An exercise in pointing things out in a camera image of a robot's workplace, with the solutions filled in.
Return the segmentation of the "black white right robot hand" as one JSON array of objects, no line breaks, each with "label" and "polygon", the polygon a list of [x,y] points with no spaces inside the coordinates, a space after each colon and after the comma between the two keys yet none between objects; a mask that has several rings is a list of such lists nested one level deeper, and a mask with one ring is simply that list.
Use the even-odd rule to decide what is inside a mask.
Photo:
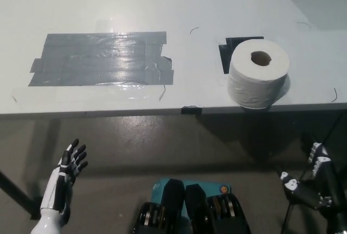
[{"label": "black white right robot hand", "polygon": [[[316,183],[318,181],[319,170],[323,168],[324,164],[331,162],[323,143],[313,143],[308,162],[309,164],[313,165],[312,176],[313,182]],[[285,195],[290,203],[304,204],[314,210],[331,206],[331,198],[328,196],[322,196],[320,192],[314,191],[303,181],[299,181],[298,179],[292,177],[286,171],[280,170],[279,177],[284,187]]]}]

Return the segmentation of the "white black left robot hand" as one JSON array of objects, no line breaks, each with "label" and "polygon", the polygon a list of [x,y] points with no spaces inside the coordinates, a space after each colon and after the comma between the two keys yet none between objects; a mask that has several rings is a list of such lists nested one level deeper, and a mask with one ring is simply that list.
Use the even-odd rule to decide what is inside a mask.
[{"label": "white black left robot hand", "polygon": [[69,207],[72,187],[81,171],[88,165],[86,156],[86,145],[79,146],[79,139],[68,145],[50,175],[41,202],[41,210],[51,209],[60,214],[64,213]]}]

